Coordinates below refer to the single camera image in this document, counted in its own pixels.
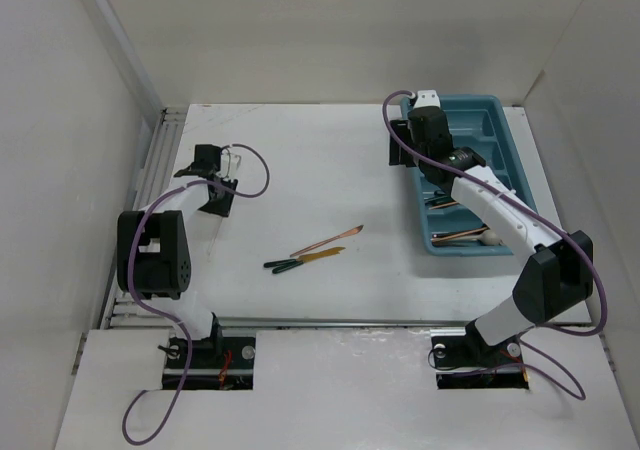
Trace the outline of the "rose copper fork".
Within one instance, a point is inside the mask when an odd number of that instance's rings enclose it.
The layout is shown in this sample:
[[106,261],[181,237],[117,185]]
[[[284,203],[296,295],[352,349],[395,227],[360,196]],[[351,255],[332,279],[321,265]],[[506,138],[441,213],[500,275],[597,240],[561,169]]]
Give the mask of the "rose copper fork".
[[437,209],[444,209],[444,208],[453,207],[453,206],[456,206],[456,205],[459,205],[459,203],[456,202],[456,201],[448,201],[448,202],[437,203],[437,204],[429,203],[428,205],[426,205],[426,209],[427,210],[437,210]]

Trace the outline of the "white plastic spoon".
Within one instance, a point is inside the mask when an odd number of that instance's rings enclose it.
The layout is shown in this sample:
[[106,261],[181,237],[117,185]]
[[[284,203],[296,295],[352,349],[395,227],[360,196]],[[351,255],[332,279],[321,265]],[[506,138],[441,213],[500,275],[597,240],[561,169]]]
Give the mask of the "white plastic spoon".
[[479,243],[483,246],[501,246],[503,244],[502,240],[497,236],[495,232],[493,232],[492,230],[487,230],[474,241],[448,241],[448,242],[441,242],[440,244],[433,244],[433,245],[441,246],[441,245],[464,244],[464,243],[473,243],[473,242]]

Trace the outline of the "copper spoon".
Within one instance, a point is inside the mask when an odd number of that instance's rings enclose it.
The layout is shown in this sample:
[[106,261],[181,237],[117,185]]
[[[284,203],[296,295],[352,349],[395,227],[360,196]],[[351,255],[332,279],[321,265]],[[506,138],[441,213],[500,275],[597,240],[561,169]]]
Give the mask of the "copper spoon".
[[431,238],[431,243],[440,244],[441,242],[448,242],[448,241],[474,241],[487,230],[488,230],[487,226],[482,226],[476,229],[465,230],[460,232],[450,232],[447,234],[434,234]]

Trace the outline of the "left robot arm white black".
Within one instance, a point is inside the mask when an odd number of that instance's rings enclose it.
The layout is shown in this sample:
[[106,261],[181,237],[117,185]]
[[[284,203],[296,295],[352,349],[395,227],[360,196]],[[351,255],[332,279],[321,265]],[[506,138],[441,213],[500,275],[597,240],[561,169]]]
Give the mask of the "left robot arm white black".
[[215,315],[189,288],[194,274],[188,230],[218,227],[230,215],[240,157],[229,147],[199,144],[191,164],[177,171],[165,193],[117,220],[117,281],[144,316],[165,318],[201,366],[217,364],[224,343],[215,336]]

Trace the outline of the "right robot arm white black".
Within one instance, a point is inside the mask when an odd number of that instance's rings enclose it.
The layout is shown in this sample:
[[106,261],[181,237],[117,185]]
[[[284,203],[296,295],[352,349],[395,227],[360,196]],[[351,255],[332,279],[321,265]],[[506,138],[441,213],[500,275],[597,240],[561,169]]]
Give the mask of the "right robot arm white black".
[[426,180],[473,212],[522,265],[511,295],[466,325],[456,351],[473,365],[487,363],[516,335],[592,295],[593,244],[584,232],[556,228],[504,186],[476,151],[455,146],[440,107],[414,107],[407,128],[395,141]]

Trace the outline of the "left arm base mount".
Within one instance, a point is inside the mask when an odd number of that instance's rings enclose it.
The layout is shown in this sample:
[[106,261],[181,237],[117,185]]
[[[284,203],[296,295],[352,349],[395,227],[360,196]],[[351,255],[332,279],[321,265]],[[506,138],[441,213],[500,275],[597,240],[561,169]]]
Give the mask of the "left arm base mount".
[[[166,355],[162,389],[176,390],[187,363],[187,342],[171,337],[167,345],[158,349]],[[219,334],[216,338],[195,341],[183,389],[252,390],[255,357],[255,336]]]

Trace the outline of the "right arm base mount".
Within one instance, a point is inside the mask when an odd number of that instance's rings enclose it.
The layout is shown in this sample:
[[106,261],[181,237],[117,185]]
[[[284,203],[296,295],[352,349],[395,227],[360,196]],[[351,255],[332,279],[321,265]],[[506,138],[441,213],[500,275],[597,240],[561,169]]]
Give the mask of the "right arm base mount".
[[431,338],[428,363],[439,390],[528,390],[522,350],[515,338],[476,354],[461,335]]

